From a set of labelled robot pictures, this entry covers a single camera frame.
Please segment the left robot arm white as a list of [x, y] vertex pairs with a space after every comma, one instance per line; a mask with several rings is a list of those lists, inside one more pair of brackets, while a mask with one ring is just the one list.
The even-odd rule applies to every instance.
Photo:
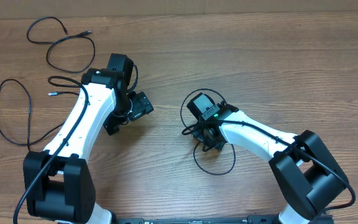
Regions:
[[120, 125], [150, 113], [153, 107], [142, 92], [134, 91], [129, 68], [89, 69], [81, 81], [79, 97], [61, 130], [41, 152], [28, 152], [24, 162], [23, 204], [29, 215], [57, 223], [116, 223], [116, 215], [96, 203], [96, 189], [88, 167], [91, 150], [101, 129], [109, 135]]

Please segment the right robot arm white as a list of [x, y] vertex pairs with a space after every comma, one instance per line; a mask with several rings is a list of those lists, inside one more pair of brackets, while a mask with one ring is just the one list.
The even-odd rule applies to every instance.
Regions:
[[190, 103], [187, 107], [197, 119], [190, 129], [208, 147], [235, 144], [268, 162], [287, 201], [278, 215], [279, 223], [309, 223], [332, 210], [330, 203], [345, 189], [351, 200], [338, 207], [350, 207], [356, 201], [346, 174], [316, 133], [278, 131], [232, 105]]

